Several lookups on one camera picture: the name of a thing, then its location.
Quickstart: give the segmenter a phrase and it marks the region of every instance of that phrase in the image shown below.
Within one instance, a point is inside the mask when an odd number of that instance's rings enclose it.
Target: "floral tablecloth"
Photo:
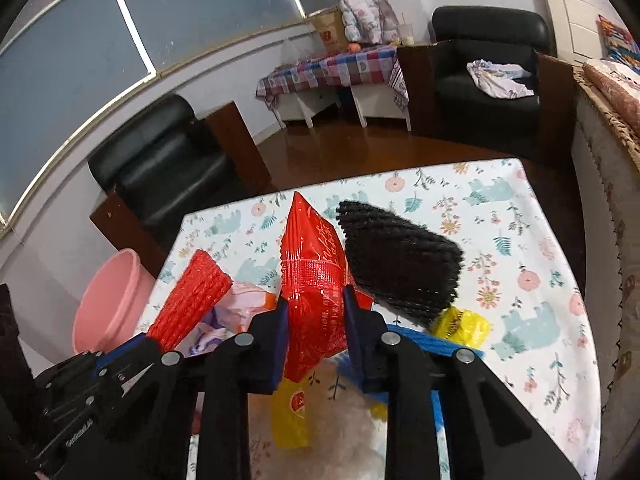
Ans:
[[[299,191],[341,237],[335,208],[348,198],[387,208],[456,241],[465,261],[455,305],[479,312],[492,324],[482,346],[484,362],[534,415],[580,475],[595,477],[600,385],[591,329],[569,265],[518,160],[415,168]],[[291,199],[291,191],[278,192],[186,216],[136,332],[146,331],[153,323],[198,248],[209,251],[234,279],[277,293],[280,239]],[[374,309],[387,322],[420,328],[379,305]],[[354,406],[361,404],[360,411],[368,415],[366,399],[358,400],[362,394],[337,374],[331,361],[318,376],[318,383],[310,379],[310,389],[323,391],[327,405],[339,406],[342,401],[350,408],[341,410],[356,410]],[[252,402],[257,406],[261,401]],[[347,411],[340,413],[345,417]],[[362,432],[367,423],[354,416],[351,424]],[[329,438],[340,442],[332,451],[337,468],[332,474],[342,471],[344,478],[383,478],[386,424],[371,420],[366,427],[370,428],[369,454],[356,444],[350,447],[343,439]],[[267,431],[250,429],[254,478],[270,478],[270,463],[278,461],[279,452]],[[320,451],[327,452],[329,445],[336,446],[323,441]],[[196,453],[197,436],[191,447],[192,473]],[[348,469],[348,463],[358,461],[354,457],[367,464],[366,473]],[[304,471],[309,472],[308,465]],[[446,460],[441,471],[444,478],[449,476]],[[310,476],[321,478],[325,473],[318,470]]]

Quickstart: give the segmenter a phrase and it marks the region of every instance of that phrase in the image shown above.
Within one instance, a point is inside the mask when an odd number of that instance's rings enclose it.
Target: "wooden floor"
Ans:
[[[370,120],[362,128],[354,120],[314,118],[280,130],[258,146],[273,185],[291,189],[340,178],[416,166],[502,158],[508,154],[417,137],[404,121]],[[573,168],[551,170],[523,160],[527,177],[584,293],[584,225]]]

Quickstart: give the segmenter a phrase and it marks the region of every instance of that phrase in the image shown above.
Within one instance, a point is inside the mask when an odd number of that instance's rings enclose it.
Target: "red snack package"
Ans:
[[[280,246],[282,296],[289,302],[284,376],[299,383],[323,357],[347,348],[344,285],[354,283],[334,227],[295,192]],[[361,308],[372,299],[357,294]]]
[[[231,278],[209,253],[196,250],[146,335],[162,352],[174,350],[230,288]]]

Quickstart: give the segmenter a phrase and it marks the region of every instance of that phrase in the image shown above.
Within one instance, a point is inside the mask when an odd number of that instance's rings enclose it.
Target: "yellow snack package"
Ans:
[[[452,343],[479,349],[491,332],[491,323],[470,310],[450,306],[431,325],[431,334]]]
[[[305,409],[306,384],[306,377],[299,383],[282,378],[271,396],[271,436],[283,449],[310,445]]]

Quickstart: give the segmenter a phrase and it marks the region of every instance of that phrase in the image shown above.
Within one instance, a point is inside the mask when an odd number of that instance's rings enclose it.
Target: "silver screw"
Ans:
[[[254,343],[254,336],[248,332],[241,332],[235,337],[234,341],[238,346],[250,346]]]
[[[179,360],[180,354],[178,352],[167,352],[160,358],[160,361],[164,366],[173,366],[178,364]]]
[[[465,365],[472,363],[475,358],[476,354],[474,354],[468,348],[461,348],[456,352],[456,359],[458,359],[458,361],[464,363]]]
[[[385,332],[380,339],[389,346],[396,346],[400,342],[400,336],[395,332]]]

